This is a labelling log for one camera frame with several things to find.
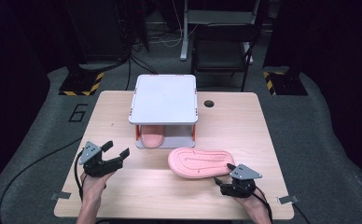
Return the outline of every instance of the black equipment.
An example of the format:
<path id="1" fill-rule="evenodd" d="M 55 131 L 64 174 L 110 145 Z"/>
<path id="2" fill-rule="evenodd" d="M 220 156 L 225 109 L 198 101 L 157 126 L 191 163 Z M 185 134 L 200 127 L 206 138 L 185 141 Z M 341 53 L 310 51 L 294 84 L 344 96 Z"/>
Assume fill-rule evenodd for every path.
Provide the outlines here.
<path id="1" fill-rule="evenodd" d="M 262 175 L 243 164 L 236 167 L 228 163 L 227 166 L 232 170 L 230 173 L 232 178 L 231 184 L 223 184 L 220 179 L 214 177 L 216 184 L 220 187 L 222 195 L 236 198 L 250 197 L 257 188 L 254 179 L 262 178 Z"/>
<path id="2" fill-rule="evenodd" d="M 83 148 L 79 165 L 83 164 L 83 169 L 87 175 L 92 177 L 100 177 L 103 175 L 110 174 L 123 167 L 123 160 L 129 155 L 130 151 L 128 148 L 123 150 L 119 157 L 109 160 L 102 160 L 102 151 L 106 152 L 113 146 L 112 141 L 105 143 L 102 147 L 94 145 L 92 142 L 87 142 Z"/>

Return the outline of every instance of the white lid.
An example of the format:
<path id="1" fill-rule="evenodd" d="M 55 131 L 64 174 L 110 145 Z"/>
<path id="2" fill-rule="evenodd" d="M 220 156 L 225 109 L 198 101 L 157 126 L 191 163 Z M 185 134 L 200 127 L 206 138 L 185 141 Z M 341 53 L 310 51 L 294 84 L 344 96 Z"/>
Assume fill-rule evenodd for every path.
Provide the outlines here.
<path id="1" fill-rule="evenodd" d="M 140 75 L 135 85 L 131 124 L 194 124 L 198 121 L 193 75 Z"/>

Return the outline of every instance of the pink sandal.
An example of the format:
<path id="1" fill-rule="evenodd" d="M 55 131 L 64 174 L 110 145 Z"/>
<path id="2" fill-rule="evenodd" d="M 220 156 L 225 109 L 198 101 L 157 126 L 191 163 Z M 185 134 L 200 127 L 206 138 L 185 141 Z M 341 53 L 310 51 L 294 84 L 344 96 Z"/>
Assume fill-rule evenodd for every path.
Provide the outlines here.
<path id="1" fill-rule="evenodd" d="M 141 125 L 141 142 L 145 147 L 159 147 L 163 140 L 163 125 Z"/>
<path id="2" fill-rule="evenodd" d="M 201 150 L 180 147 L 172 150 L 168 158 L 172 171 L 185 178 L 206 178 L 228 175 L 227 163 L 234 164 L 232 156 L 225 150 Z"/>

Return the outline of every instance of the black chair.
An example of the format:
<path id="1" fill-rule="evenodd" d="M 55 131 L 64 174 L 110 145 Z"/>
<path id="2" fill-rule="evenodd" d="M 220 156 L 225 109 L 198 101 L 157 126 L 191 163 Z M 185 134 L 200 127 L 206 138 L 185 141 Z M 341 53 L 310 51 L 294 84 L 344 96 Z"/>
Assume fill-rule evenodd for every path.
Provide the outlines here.
<path id="1" fill-rule="evenodd" d="M 244 91 L 251 54 L 267 15 L 267 5 L 268 0 L 260 0 L 254 23 L 211 23 L 198 27 L 193 40 L 190 73 L 230 73 L 233 77 L 235 73 L 244 72 L 240 87 Z M 249 42 L 248 50 L 244 49 L 244 42 Z"/>

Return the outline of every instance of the wooden table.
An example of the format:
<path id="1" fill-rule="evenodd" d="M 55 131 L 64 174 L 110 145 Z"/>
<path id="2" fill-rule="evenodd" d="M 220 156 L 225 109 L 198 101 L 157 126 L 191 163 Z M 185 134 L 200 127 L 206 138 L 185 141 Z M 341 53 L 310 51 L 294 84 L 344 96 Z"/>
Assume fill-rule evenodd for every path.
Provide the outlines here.
<path id="1" fill-rule="evenodd" d="M 185 179 L 170 170 L 170 149 L 141 149 L 135 145 L 134 125 L 128 121 L 133 91 L 101 93 L 79 150 L 87 141 L 114 146 L 103 153 L 104 160 L 118 157 L 125 148 L 131 155 L 107 182 L 98 217 L 248 219 L 243 208 L 231 197 L 223 196 L 213 178 Z M 206 100 L 215 103 L 204 106 Z M 290 219 L 290 204 L 281 205 L 277 197 L 288 195 L 285 181 L 263 117 L 258 97 L 249 92 L 198 92 L 199 120 L 197 149 L 225 149 L 235 160 L 262 174 L 257 186 L 265 193 L 273 219 Z M 71 166 L 63 191 L 71 197 L 59 199 L 57 217 L 77 217 L 80 209 L 77 184 Z M 83 172 L 78 166 L 78 174 Z M 230 183 L 228 175 L 219 177 Z"/>

